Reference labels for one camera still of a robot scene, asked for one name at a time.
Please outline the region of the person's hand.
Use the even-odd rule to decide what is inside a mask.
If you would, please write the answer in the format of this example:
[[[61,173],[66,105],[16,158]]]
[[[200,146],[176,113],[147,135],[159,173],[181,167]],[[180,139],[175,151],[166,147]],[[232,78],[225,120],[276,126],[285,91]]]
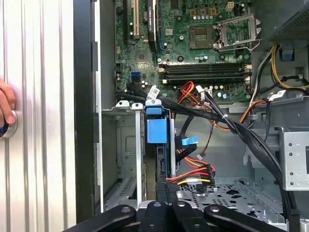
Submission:
[[[13,110],[15,109],[15,95],[10,85],[4,79],[0,78],[0,126],[4,123],[13,124],[15,117]]]

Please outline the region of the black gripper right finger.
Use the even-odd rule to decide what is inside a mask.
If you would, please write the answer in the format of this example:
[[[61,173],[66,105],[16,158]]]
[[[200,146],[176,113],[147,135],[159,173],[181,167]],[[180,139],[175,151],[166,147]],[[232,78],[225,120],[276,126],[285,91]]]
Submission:
[[[240,182],[204,187],[166,183],[173,232],[292,232],[293,220],[261,191]]]

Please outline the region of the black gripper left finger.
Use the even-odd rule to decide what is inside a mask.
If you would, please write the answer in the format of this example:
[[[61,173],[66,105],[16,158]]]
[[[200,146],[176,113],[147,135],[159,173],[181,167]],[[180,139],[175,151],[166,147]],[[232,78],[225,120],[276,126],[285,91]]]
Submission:
[[[69,228],[70,232],[165,232],[168,201],[143,201],[139,208],[121,204]]]

